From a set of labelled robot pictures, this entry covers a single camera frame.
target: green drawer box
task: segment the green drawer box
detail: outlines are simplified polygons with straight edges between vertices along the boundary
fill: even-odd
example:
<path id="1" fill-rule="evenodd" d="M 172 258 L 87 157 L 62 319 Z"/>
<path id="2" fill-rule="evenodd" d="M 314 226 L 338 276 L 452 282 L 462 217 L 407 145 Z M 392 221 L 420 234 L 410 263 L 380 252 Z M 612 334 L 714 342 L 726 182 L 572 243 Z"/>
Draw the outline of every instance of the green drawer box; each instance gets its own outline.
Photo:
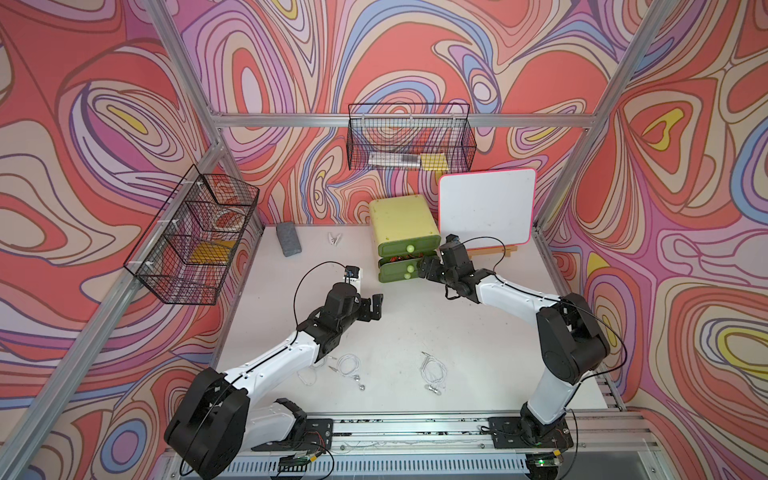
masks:
<path id="1" fill-rule="evenodd" d="M 379 257 L 429 252 L 440 246 L 440 232 L 423 195 L 371 200 L 369 211 Z"/>
<path id="2" fill-rule="evenodd" d="M 424 253 L 424 257 L 437 255 L 435 251 Z M 423 257 L 400 260 L 399 262 L 390 262 L 386 258 L 379 260 L 379 282 L 395 282 L 397 280 L 408 280 L 419 278 L 419 267 Z"/>
<path id="3" fill-rule="evenodd" d="M 379 245 L 380 257 L 396 257 L 398 255 L 408 255 L 409 253 L 429 252 L 437 250 L 440 247 L 441 237 L 432 235 L 430 237 L 409 238 L 396 242 L 381 243 Z"/>

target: wire basket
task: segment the wire basket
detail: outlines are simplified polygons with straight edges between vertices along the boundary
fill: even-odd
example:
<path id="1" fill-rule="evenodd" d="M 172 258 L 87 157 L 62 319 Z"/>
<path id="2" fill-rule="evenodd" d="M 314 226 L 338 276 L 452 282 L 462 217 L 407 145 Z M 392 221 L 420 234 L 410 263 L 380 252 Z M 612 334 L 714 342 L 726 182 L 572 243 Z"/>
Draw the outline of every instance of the wire basket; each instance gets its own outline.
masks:
<path id="1" fill-rule="evenodd" d="M 469 171 L 477 144 L 468 115 L 456 102 L 350 104 L 349 169 Z"/>
<path id="2" fill-rule="evenodd" d="M 198 174 L 147 258 L 131 272 L 163 303 L 214 305 L 258 199 L 259 189 L 241 180 Z"/>

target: metal vent grille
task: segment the metal vent grille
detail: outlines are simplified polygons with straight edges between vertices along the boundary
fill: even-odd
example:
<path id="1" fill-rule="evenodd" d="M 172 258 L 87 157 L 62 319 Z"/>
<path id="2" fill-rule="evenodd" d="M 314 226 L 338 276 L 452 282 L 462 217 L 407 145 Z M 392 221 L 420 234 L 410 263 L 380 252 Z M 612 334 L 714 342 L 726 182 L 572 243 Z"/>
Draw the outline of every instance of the metal vent grille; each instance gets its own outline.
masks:
<path id="1" fill-rule="evenodd" d="M 463 455 L 336 455 L 333 477 L 355 475 L 526 474 L 525 454 L 485 453 Z M 324 455 L 311 463 L 304 476 L 319 478 L 330 472 Z M 286 474 L 300 472 L 288 469 Z M 219 478 L 259 478 L 277 474 L 274 457 L 239 455 Z"/>

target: wooden stand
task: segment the wooden stand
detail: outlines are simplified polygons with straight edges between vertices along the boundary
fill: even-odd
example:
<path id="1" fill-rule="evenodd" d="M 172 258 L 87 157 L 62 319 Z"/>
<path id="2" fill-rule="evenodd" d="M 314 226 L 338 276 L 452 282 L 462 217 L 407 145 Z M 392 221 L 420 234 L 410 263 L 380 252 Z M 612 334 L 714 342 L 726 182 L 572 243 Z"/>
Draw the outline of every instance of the wooden stand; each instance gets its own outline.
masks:
<path id="1" fill-rule="evenodd" d="M 517 245 L 507 245 L 506 246 L 506 250 L 507 251 L 506 251 L 504 256 L 505 257 L 509 257 L 512 254 L 512 252 L 518 251 L 518 246 Z M 475 248 L 475 249 L 472 249 L 472 250 L 467 250 L 467 254 L 469 255 L 469 258 L 472 258 L 475 255 L 487 255 L 487 254 L 499 255 L 503 251 L 504 251 L 504 249 L 501 248 L 501 247 Z"/>

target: psychedelic wallpaper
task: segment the psychedelic wallpaper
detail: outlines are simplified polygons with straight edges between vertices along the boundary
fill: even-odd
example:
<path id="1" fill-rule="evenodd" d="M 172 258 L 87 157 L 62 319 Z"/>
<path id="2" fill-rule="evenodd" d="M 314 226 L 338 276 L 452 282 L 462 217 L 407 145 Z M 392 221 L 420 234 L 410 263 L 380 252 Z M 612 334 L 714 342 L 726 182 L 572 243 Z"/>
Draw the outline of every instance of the psychedelic wallpaper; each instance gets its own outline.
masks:
<path id="1" fill-rule="evenodd" d="M 0 442 L 207 147 L 135 3 L 0 2 Z M 228 305 L 164 306 L 142 290 L 29 478 L 147 471 Z"/>
<path id="2" fill-rule="evenodd" d="M 645 0 L 166 0 L 215 111 L 450 101 L 594 111 Z M 624 334 L 616 376 L 681 478 L 765 478 L 768 7 L 680 0 L 546 223 L 561 271 Z M 477 129 L 473 169 L 534 167 L 537 205 L 579 129 Z M 267 223 L 364 223 L 428 174 L 349 172 L 344 129 L 223 132 Z M 207 140 L 143 0 L 0 0 L 0 441 Z M 30 479 L 152 476 L 215 352 L 256 242 L 213 307 L 141 291 Z"/>
<path id="3" fill-rule="evenodd" d="M 766 144 L 768 4 L 682 0 L 546 225 L 681 478 L 768 478 Z"/>
<path id="4" fill-rule="evenodd" d="M 477 113 L 591 113 L 645 0 L 169 2 L 213 111 L 346 113 L 352 102 L 467 101 Z M 412 106 L 411 111 L 419 107 Z M 537 205 L 580 129 L 479 128 L 473 170 L 533 167 Z M 365 223 L 368 202 L 433 174 L 349 171 L 345 128 L 223 135 L 265 223 Z"/>

